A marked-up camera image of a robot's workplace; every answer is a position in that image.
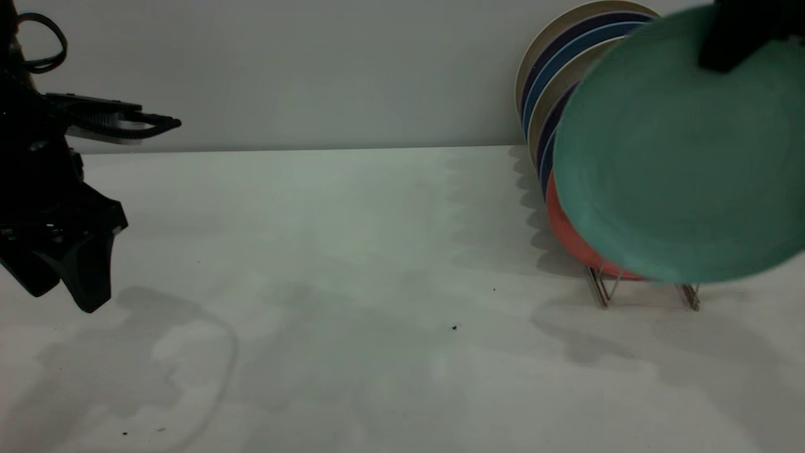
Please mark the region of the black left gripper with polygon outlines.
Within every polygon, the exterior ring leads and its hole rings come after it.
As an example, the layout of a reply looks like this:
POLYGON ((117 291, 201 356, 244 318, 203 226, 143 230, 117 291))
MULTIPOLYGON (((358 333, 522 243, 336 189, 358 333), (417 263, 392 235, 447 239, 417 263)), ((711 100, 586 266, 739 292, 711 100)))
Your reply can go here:
POLYGON ((60 282, 86 313, 111 298, 111 254, 128 223, 119 201, 84 178, 71 134, 121 141, 123 101, 40 94, 22 75, 2 71, 1 263, 38 298, 60 282))

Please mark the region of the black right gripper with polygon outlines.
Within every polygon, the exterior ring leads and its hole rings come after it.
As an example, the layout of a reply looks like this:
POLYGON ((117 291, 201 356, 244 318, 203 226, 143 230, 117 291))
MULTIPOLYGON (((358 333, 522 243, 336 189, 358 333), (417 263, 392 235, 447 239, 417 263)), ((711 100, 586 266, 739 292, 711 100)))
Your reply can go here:
POLYGON ((701 44, 699 68, 727 74, 770 38, 804 37, 803 1, 716 1, 713 24, 701 44))

